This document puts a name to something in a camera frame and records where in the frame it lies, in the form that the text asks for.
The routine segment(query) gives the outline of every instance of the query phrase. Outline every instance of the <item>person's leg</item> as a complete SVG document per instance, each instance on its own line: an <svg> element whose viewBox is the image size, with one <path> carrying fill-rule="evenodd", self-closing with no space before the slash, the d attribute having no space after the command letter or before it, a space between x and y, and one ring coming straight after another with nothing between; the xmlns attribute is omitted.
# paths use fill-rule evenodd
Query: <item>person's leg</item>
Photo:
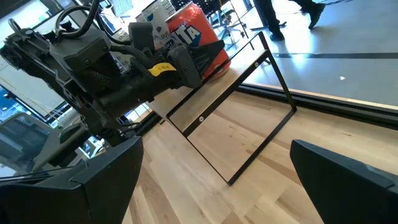
<svg viewBox="0 0 398 224"><path fill-rule="evenodd" d="M312 29L318 22L321 13L325 9L326 4L315 3L312 0L290 0L296 2L302 7L303 12L308 12L311 17L309 29Z"/></svg>
<svg viewBox="0 0 398 224"><path fill-rule="evenodd" d="M279 29L279 20L276 18L276 13L272 7L271 0L254 0L254 3L259 11L259 16L266 19L269 31L272 32L270 38L273 41L284 40L285 37Z"/></svg>

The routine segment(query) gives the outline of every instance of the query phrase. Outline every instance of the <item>robotic arm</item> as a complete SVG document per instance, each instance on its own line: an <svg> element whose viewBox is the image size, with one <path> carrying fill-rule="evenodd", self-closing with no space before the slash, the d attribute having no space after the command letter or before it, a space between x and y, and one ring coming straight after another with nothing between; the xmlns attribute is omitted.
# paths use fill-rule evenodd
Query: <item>robotic arm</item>
<svg viewBox="0 0 398 224"><path fill-rule="evenodd" d="M81 114L81 122L90 134L116 146L127 139L121 132L120 116L169 88L200 86L224 42L155 50L149 22L130 24L130 41L121 42L104 29L99 2L63 11L55 32L47 34L21 29L10 19L15 33L5 40L0 54L16 69L43 79ZM67 22L61 24L77 10L90 10L80 29L75 30ZM94 19L102 30L90 29ZM131 56L128 70L118 66L113 52Z"/></svg>

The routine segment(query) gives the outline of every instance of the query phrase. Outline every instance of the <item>yellow label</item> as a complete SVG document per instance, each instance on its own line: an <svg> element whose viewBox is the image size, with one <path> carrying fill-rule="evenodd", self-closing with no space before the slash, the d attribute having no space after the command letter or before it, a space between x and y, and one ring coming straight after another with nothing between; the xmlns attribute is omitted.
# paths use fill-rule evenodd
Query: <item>yellow label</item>
<svg viewBox="0 0 398 224"><path fill-rule="evenodd" d="M166 71L177 71L177 69L175 69L173 67L173 65L171 65L170 63L158 63L156 64L153 68L148 69L148 71L153 75L153 76L158 76L160 75L162 72L166 72Z"/></svg>

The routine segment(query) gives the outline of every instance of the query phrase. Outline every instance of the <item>black metal bracket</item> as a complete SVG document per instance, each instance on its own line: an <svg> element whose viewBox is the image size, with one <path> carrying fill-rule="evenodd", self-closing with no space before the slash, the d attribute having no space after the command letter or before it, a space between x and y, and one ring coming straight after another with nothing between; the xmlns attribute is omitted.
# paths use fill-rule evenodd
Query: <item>black metal bracket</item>
<svg viewBox="0 0 398 224"><path fill-rule="evenodd" d="M208 80L215 74L217 74L218 70L222 69L229 61L231 61L240 51L242 51L243 48L245 48L248 44L251 44L251 41L255 37L259 37L262 46L264 47L265 52L262 53L257 59L253 61L250 66L248 66L245 71L239 76L238 79L235 80L234 83L231 84L212 104L207 107L207 109L202 112L195 120L194 122L185 130L181 131L170 119L170 117L182 106L184 105L201 87L198 87L194 90L192 90L181 102L179 102L174 108L170 110L169 113L167 113L166 118L172 123L172 125L185 137L185 139L196 149L197 152L209 163L209 165L217 172L218 175L229 185L232 186L236 180L242 175L242 173L250 166L250 164L256 159L256 157L261 153L261 151L268 145L268 143L271 142L271 140L275 137L275 135L282 129L282 127L286 124L286 122L293 116L293 114L297 111L297 107L293 101L292 95L290 94L289 89L287 88L286 82L279 70L278 65L275 62L274 57L271 54L271 51L269 50L266 38L264 37L263 32L258 32L255 34L253 37L249 39L249 41L242 46L234 55L230 57L227 61L221 64L221 66L215 70L209 77L207 77L203 81L203 85L206 85ZM275 71L275 74L277 75L277 78L280 82L280 85L282 86L282 89L284 90L284 93L287 98L287 102L289 105L292 107L290 112L285 116L285 118L275 127L275 129L268 135L268 137L265 138L265 140L260 144L260 146L251 154L251 156L246 160L246 162L239 168L239 170L230 178L229 180L226 180L218 171L217 169L207 160L207 158L195 147L195 145L188 139L189 135L206 119L217 107L224 102L227 97L229 97L232 92L236 91L240 84L242 84L245 79L252 74L252 72L260 66L262 62L266 62L268 64L272 65L272 68Z"/></svg>

